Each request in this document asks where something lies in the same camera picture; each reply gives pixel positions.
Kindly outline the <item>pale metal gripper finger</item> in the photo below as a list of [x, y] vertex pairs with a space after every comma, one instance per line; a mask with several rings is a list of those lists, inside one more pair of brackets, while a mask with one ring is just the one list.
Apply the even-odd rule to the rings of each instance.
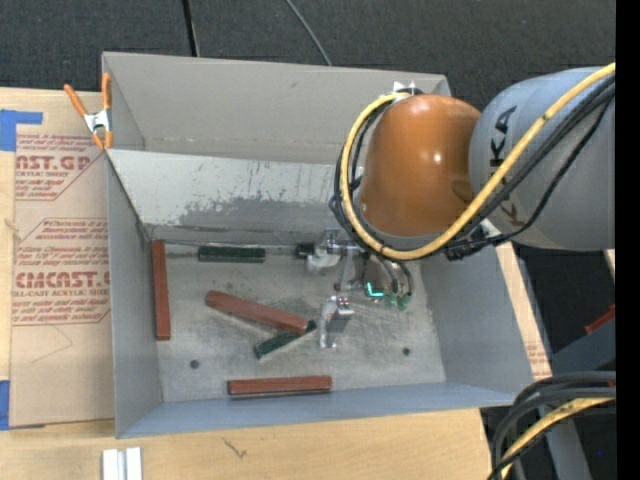
[[344, 246], [339, 241], [338, 228], [326, 228], [321, 237], [312, 244], [311, 252], [306, 254], [306, 270], [320, 272], [333, 268], [343, 257]]
[[334, 348], [336, 336], [342, 333], [354, 315], [347, 296], [332, 295], [321, 307], [320, 323], [318, 324], [318, 344], [321, 348]]

